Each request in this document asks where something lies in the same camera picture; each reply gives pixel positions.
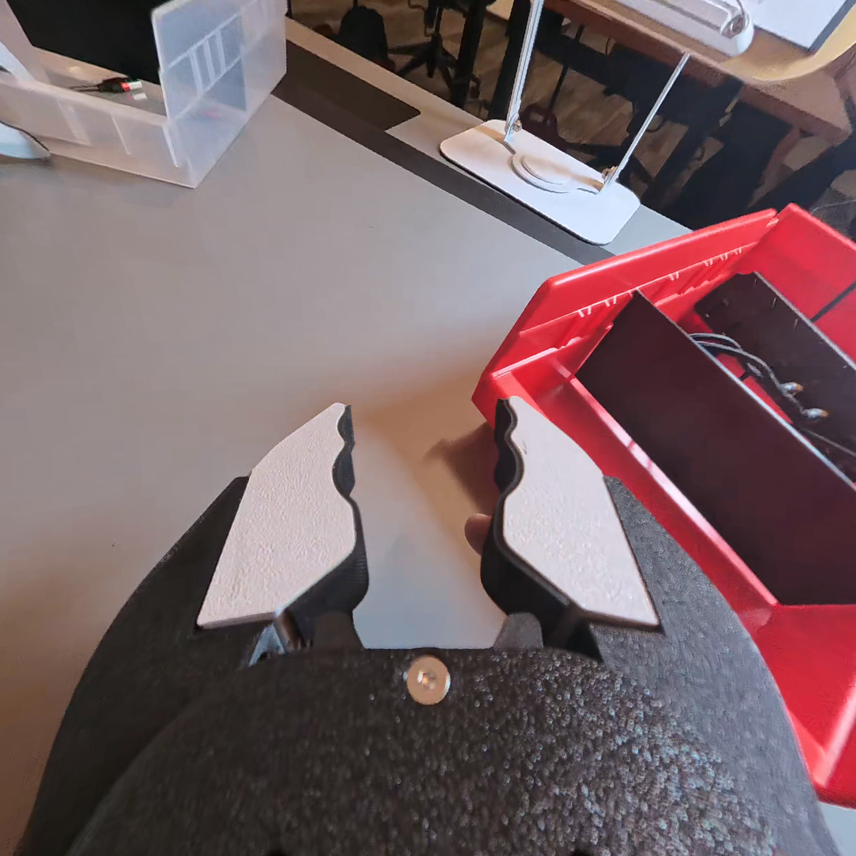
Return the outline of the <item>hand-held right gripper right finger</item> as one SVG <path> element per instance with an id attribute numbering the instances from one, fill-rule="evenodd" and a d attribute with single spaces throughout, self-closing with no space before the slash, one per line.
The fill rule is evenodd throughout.
<path id="1" fill-rule="evenodd" d="M 545 648 L 599 652 L 597 632 L 661 637 L 661 618 L 609 479 L 520 396 L 498 400 L 498 500 L 480 581 Z"/>

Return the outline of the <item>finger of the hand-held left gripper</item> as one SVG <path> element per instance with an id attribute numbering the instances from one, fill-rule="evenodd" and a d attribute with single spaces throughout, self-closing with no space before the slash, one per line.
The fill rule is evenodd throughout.
<path id="1" fill-rule="evenodd" d="M 24 161 L 48 161 L 48 148 L 33 135 L 1 123 L 1 157 Z"/>

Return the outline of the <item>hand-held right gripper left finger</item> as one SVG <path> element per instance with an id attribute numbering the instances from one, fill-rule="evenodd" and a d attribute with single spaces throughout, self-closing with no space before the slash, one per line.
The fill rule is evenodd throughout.
<path id="1" fill-rule="evenodd" d="M 317 621 L 353 615 L 369 586 L 351 408 L 334 403 L 253 467 L 196 624 L 273 622 L 311 644 Z"/>

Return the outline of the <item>clear plastic bin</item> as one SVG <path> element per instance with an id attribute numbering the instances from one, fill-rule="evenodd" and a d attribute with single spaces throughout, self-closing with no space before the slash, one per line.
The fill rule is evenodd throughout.
<path id="1" fill-rule="evenodd" d="M 1 3 L 1 123 L 52 156 L 197 187 L 286 72 L 285 2 L 152 11 L 153 84 L 35 47 Z"/>

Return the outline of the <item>red plastic bin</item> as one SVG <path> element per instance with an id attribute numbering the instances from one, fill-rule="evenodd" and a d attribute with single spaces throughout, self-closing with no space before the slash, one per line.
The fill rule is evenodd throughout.
<path id="1" fill-rule="evenodd" d="M 854 807 L 854 604 L 779 603 L 576 377 L 639 292 L 854 484 L 854 404 L 814 407 L 799 383 L 779 381 L 694 310 L 732 276 L 752 273 L 854 359 L 854 243 L 789 206 L 546 280 L 484 370 L 473 403 L 494 428 L 498 400 L 524 398 L 654 514 L 759 648 L 819 798 Z"/>

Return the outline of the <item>black panel in clear bin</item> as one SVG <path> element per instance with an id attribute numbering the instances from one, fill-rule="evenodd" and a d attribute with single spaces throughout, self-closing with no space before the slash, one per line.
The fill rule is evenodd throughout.
<path id="1" fill-rule="evenodd" d="M 152 11 L 162 1 L 9 1 L 37 48 L 153 84 Z"/>

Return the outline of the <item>black divider panel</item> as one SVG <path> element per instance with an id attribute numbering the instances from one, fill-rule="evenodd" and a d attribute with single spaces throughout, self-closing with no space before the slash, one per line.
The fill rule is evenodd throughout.
<path id="1" fill-rule="evenodd" d="M 779 603 L 855 603 L 854 484 L 646 296 L 576 377 Z"/>
<path id="2" fill-rule="evenodd" d="M 779 381 L 799 383 L 814 407 L 855 403 L 854 359 L 759 274 L 732 276 L 694 310 L 712 331 L 764 360 Z"/>

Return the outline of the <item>white desk lamp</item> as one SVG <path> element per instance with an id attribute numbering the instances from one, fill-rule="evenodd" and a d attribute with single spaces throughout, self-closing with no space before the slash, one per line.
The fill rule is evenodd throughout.
<path id="1" fill-rule="evenodd" d="M 651 21 L 731 57 L 753 40 L 743 2 L 622 2 Z M 530 2 L 527 27 L 503 121 L 490 120 L 445 139 L 440 152 L 454 165 L 515 199 L 583 241 L 613 241 L 639 207 L 619 178 L 691 57 L 683 52 L 616 166 L 602 172 L 523 129 L 519 117 L 544 2 Z"/>

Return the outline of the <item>black stand legs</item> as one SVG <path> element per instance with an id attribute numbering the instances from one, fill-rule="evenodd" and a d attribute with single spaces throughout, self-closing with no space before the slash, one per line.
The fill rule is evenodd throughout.
<path id="1" fill-rule="evenodd" d="M 474 73 L 474 66 L 490 2 L 430 1 L 424 4 L 408 2 L 408 5 L 423 13 L 426 39 L 422 42 L 390 46 L 383 17 L 377 10 L 359 2 L 353 2 L 342 17 L 335 41 L 400 77 L 419 69 L 424 69 L 429 78 L 439 74 L 449 91 L 450 101 L 463 108 L 470 97 L 475 98 L 480 93 L 480 79 Z M 445 48 L 442 34 L 444 14 L 451 11 L 461 14 L 464 20 L 457 55 Z"/>

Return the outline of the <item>wooden table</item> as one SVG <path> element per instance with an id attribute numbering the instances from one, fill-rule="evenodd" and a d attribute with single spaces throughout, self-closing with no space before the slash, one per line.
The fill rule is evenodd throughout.
<path id="1" fill-rule="evenodd" d="M 711 86 L 738 80 L 744 101 L 829 144 L 854 129 L 854 7 L 814 51 L 756 31 L 748 49 L 732 58 L 618 2 L 547 1 L 544 7 L 650 59 L 672 63 L 690 53 L 691 77 Z"/>

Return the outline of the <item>white paper sheet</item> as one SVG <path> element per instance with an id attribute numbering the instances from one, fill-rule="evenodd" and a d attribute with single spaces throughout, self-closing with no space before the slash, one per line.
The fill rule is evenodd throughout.
<path id="1" fill-rule="evenodd" d="M 810 52 L 825 43 L 854 5 L 854 1 L 747 2 L 754 27 Z"/>

